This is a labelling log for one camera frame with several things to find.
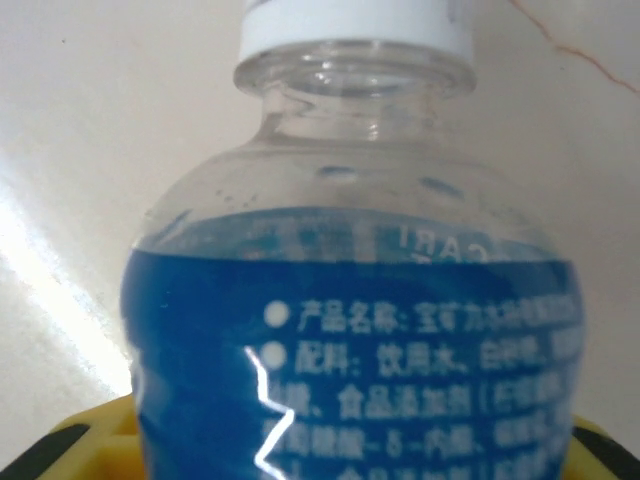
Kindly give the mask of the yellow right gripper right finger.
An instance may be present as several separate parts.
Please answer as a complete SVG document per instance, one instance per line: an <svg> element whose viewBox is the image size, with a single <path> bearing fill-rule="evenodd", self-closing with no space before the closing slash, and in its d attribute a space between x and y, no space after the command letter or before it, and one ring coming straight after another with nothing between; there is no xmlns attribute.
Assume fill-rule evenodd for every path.
<svg viewBox="0 0 640 480"><path fill-rule="evenodd" d="M604 429L573 416L563 480L640 480L639 459Z"/></svg>

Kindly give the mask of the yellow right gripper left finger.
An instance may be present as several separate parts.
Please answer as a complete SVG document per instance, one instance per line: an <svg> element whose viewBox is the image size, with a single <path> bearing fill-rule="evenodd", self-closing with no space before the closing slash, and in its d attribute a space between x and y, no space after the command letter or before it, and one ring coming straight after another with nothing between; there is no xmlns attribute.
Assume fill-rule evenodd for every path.
<svg viewBox="0 0 640 480"><path fill-rule="evenodd" d="M9 464L17 480L142 480L145 467L131 395L77 413Z"/></svg>

